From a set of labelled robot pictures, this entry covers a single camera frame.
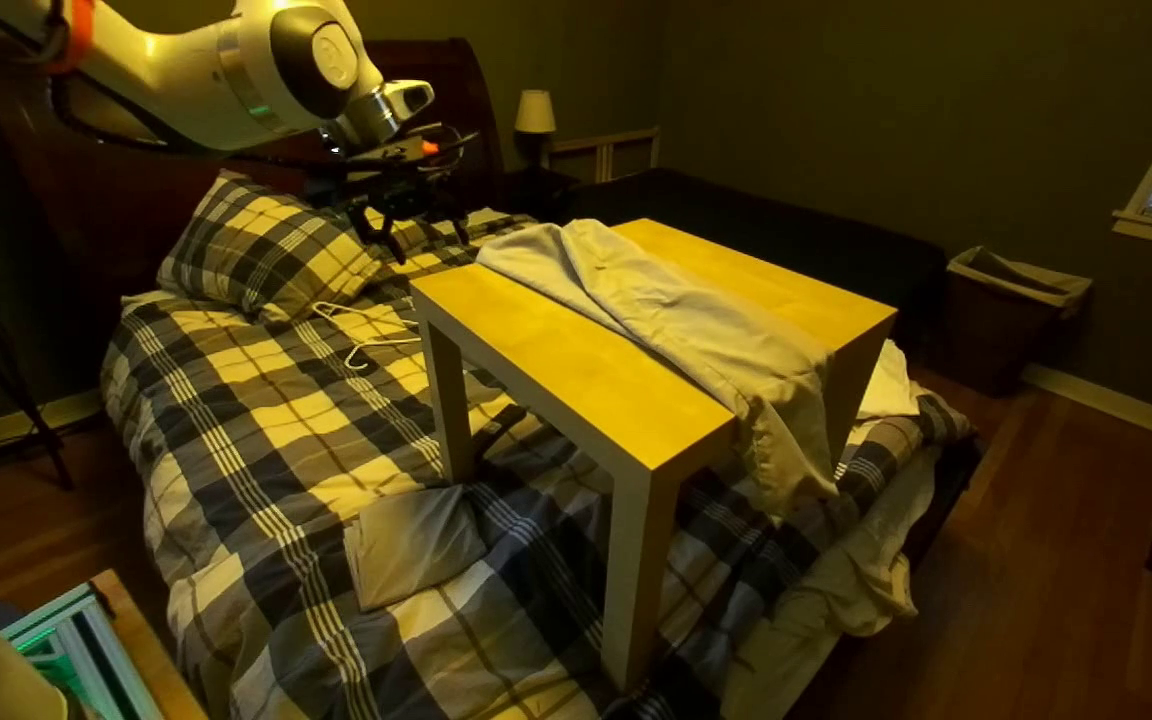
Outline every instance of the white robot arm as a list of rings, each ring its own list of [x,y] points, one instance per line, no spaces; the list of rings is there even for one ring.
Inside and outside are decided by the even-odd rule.
[[[432,106],[423,81],[383,83],[343,0],[235,0],[232,15],[171,38],[106,0],[0,0],[0,24],[37,48],[66,33],[54,71],[79,71],[211,151],[312,127],[364,151]]]

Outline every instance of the wooden floor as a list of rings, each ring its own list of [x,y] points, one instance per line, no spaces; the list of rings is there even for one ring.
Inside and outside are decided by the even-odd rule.
[[[921,567],[924,612],[839,650],[794,720],[1152,716],[1152,435],[1046,393],[932,385],[983,429],[988,457]],[[0,606],[118,567],[159,620],[118,435],[87,424],[66,457],[78,492],[44,453],[0,459]]]

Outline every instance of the wooden headboard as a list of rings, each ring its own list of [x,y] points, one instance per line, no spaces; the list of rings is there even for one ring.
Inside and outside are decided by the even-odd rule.
[[[392,81],[422,75],[435,83],[435,110],[422,120],[479,132],[452,194],[487,200],[500,177],[500,139],[487,83],[468,42],[372,42],[369,52]],[[300,194],[309,181],[298,169],[102,146],[62,124],[48,92],[48,75],[0,52],[0,138],[54,229],[48,241],[72,274],[85,311],[94,311],[94,334],[111,328],[121,297],[154,288],[155,264],[167,258],[221,163],[244,169],[286,194]],[[300,138],[270,151],[300,158],[309,148],[315,146]]]

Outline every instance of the blue and white plaid blanket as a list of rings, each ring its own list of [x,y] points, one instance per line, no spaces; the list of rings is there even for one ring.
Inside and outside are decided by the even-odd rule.
[[[106,403],[145,478],[175,662],[211,716],[717,716],[737,643],[814,567],[819,525],[850,532],[924,445],[963,433],[938,397],[916,419],[855,424],[843,509],[814,532],[767,525],[745,484],[693,482],[665,655],[622,698],[597,653],[604,482],[487,381],[468,381],[491,453],[466,492],[487,553],[387,610],[356,606],[343,525],[439,484],[439,453],[404,292],[347,318],[351,342],[320,318],[260,328],[155,292],[110,349]]]

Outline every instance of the green wall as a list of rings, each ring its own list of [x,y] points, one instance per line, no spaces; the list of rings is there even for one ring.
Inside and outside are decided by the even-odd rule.
[[[224,0],[118,0],[145,27],[194,27],[228,11]],[[525,83],[547,83],[561,132],[617,132],[656,120],[659,0],[351,0],[364,38],[468,38],[479,52],[500,148],[512,151],[512,112]],[[0,282],[3,323],[40,401],[98,388],[106,342],[85,338],[57,284],[40,214],[0,148]]]
[[[665,163],[1085,274],[1050,361],[1152,401],[1152,245],[1107,233],[1152,159],[1152,4],[677,0],[665,24]]]

